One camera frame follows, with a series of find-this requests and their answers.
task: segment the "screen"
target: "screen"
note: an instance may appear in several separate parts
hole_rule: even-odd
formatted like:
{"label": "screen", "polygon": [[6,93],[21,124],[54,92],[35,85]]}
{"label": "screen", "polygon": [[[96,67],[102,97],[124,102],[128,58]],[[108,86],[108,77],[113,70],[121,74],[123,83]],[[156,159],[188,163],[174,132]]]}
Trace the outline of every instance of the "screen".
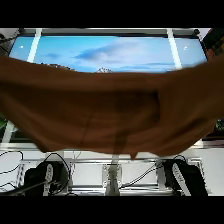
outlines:
{"label": "screen", "polygon": [[[18,37],[10,57],[26,61],[34,37]],[[175,38],[183,67],[206,61],[198,39]],[[80,72],[167,72],[175,70],[168,38],[42,36],[34,63],[61,65]]]}

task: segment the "brown cloth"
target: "brown cloth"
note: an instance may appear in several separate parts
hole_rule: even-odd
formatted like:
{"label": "brown cloth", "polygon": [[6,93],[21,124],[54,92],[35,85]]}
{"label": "brown cloth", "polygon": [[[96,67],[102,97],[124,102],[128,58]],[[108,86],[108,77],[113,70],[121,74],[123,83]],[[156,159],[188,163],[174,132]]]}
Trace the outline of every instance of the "brown cloth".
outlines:
{"label": "brown cloth", "polygon": [[162,73],[82,73],[0,57],[0,112],[42,152],[177,154],[224,117],[224,58]]}

